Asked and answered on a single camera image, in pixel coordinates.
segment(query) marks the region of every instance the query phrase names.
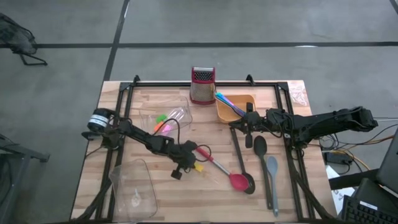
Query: keyboard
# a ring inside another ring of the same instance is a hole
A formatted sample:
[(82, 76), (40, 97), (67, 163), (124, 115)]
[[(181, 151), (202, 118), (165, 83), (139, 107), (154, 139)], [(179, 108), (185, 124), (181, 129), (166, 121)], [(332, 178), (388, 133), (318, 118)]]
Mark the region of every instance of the keyboard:
[(362, 202), (353, 197), (344, 196), (342, 218), (343, 221), (356, 223), (397, 224), (398, 215)]

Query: yellow clip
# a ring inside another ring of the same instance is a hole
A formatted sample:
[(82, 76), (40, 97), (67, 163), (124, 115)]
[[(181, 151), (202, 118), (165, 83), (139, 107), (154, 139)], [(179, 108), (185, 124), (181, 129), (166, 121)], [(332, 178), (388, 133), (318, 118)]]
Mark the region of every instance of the yellow clip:
[(197, 162), (194, 165), (195, 165), (195, 170), (197, 170), (199, 172), (201, 172), (203, 170), (203, 168), (204, 168), (203, 165), (201, 165), (201, 164), (199, 164)]

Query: gray spatula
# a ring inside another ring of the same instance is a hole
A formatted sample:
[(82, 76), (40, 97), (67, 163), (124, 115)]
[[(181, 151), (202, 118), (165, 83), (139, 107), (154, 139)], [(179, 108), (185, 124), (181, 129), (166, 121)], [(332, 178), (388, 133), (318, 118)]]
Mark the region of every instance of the gray spatula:
[(275, 217), (278, 216), (278, 197), (276, 195), (276, 173), (278, 171), (278, 162), (274, 156), (269, 156), (267, 159), (268, 173), (271, 176), (272, 182), (272, 203)]

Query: red spatula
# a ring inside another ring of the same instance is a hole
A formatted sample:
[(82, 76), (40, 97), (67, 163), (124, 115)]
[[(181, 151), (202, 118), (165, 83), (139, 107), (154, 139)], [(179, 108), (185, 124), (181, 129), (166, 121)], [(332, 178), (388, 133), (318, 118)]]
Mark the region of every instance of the red spatula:
[(220, 168), (226, 175), (229, 177), (229, 181), (231, 181), (231, 185), (235, 190), (245, 191), (249, 187), (249, 181), (242, 174), (232, 174), (225, 167), (223, 167), (219, 162), (214, 160), (212, 156), (210, 156), (206, 151), (202, 148), (198, 147), (197, 151), (203, 155), (206, 159), (214, 163), (218, 168)]

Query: clear plastic tray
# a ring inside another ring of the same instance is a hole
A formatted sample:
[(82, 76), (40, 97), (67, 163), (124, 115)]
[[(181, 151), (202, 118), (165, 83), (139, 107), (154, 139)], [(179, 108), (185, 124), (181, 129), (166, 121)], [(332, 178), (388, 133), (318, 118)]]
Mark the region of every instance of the clear plastic tray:
[(156, 214), (156, 196), (145, 161), (123, 163), (112, 170), (109, 179), (116, 199), (116, 222), (137, 223)]
[[(171, 100), (160, 103), (144, 103), (139, 110), (143, 130), (154, 134), (159, 127), (159, 116), (165, 116), (163, 121), (174, 118), (178, 121), (180, 129), (192, 123), (192, 115), (189, 110), (188, 100), (184, 96), (177, 96)], [(170, 136), (178, 125), (175, 121), (168, 121), (156, 134)]]

